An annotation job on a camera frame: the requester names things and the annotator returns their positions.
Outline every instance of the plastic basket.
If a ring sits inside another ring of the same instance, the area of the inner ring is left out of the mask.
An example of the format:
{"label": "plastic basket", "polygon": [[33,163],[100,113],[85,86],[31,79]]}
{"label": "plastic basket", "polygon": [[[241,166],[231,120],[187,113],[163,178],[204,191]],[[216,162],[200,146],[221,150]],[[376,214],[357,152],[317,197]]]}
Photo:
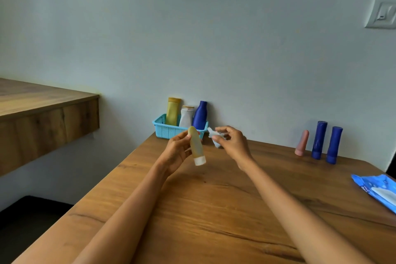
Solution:
{"label": "plastic basket", "polygon": [[[181,115],[177,117],[177,125],[179,125],[180,123],[180,117]],[[165,124],[165,118],[166,118],[166,114],[163,114],[152,122],[155,125],[155,134],[157,137],[170,139],[171,137],[174,137],[186,130],[185,127],[178,127],[178,126]],[[200,132],[199,137],[201,139],[204,137],[204,133],[207,130],[207,125],[208,122],[206,121],[205,129],[197,130],[198,132]]]}

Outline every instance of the blue cylindrical container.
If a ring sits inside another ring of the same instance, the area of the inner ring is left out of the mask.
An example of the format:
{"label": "blue cylindrical container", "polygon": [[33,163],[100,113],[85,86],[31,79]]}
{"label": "blue cylindrical container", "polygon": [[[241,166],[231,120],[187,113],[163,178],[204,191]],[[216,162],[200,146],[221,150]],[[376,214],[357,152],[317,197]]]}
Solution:
{"label": "blue cylindrical container", "polygon": [[201,101],[198,109],[195,111],[194,118],[192,119],[192,126],[196,129],[204,129],[206,125],[207,118],[207,102]]}
{"label": "blue cylindrical container", "polygon": [[322,155],[324,135],[326,134],[326,128],[327,128],[326,121],[318,121],[318,126],[316,127],[314,146],[312,147],[312,154],[311,154],[311,156],[314,159],[320,160],[320,156]]}
{"label": "blue cylindrical container", "polygon": [[331,132],[329,150],[327,151],[326,162],[335,164],[337,162],[338,147],[340,146],[341,134],[343,128],[339,126],[333,126]]}

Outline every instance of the white wall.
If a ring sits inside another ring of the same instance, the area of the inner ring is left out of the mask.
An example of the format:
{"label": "white wall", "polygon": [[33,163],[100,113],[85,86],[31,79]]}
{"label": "white wall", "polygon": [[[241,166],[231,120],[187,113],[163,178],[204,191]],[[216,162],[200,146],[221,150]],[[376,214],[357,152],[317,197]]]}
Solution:
{"label": "white wall", "polygon": [[326,120],[344,127],[341,156],[385,170],[396,147],[396,31],[364,29],[368,4],[0,0],[1,76],[103,95],[96,138],[1,177],[0,205],[27,193],[77,201],[154,131],[168,96],[208,100],[212,125],[286,146],[308,128],[311,148]]}

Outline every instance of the switch plate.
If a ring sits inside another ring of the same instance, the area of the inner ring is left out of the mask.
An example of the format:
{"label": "switch plate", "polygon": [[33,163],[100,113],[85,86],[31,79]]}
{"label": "switch plate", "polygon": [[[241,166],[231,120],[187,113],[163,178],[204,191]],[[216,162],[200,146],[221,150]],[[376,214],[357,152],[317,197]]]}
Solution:
{"label": "switch plate", "polygon": [[366,28],[396,28],[396,2],[372,0]]}

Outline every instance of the wooden desk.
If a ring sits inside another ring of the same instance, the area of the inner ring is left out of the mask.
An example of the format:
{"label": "wooden desk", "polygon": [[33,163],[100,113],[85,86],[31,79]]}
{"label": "wooden desk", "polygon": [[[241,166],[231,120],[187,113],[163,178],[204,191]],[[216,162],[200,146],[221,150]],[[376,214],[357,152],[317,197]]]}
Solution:
{"label": "wooden desk", "polygon": [[[207,163],[188,158],[165,183],[134,263],[301,263],[304,260],[255,187],[224,150],[205,138]],[[167,140],[153,134],[14,264],[69,264],[146,175]],[[255,141],[252,154],[305,205],[379,264],[396,261],[396,215],[354,184],[380,174],[340,158],[333,166],[293,148]]]}
{"label": "wooden desk", "polygon": [[0,176],[98,129],[98,99],[0,78]]}

